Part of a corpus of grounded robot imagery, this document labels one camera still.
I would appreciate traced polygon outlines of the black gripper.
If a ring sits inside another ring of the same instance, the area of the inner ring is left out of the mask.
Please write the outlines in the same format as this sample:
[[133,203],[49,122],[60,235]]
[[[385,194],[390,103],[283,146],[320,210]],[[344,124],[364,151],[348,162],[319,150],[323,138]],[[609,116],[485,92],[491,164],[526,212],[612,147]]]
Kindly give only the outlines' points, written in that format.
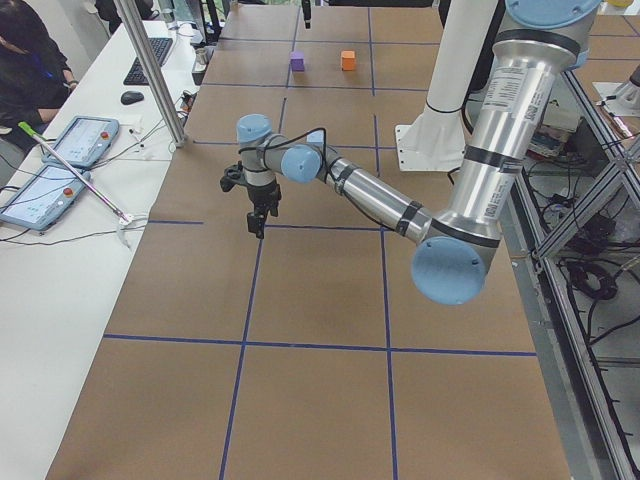
[[253,212],[247,214],[247,229],[256,238],[264,238],[265,214],[270,213],[273,217],[279,216],[279,202],[282,199],[280,185],[271,182],[266,185],[249,185],[247,192],[253,204]]

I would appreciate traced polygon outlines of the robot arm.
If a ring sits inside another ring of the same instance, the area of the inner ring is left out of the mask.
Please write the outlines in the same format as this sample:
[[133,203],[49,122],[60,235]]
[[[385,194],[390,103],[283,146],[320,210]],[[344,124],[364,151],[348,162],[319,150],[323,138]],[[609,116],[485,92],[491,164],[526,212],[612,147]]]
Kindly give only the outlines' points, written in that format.
[[340,156],[325,141],[276,134],[261,114],[236,126],[239,162],[220,181],[241,186],[253,208],[247,226],[264,234],[278,212],[279,177],[321,180],[372,221],[413,241],[412,278],[427,298],[459,305],[483,288],[501,234],[498,217],[511,191],[557,76],[585,56],[594,1],[509,1],[495,38],[497,65],[467,144],[449,203],[431,214]]

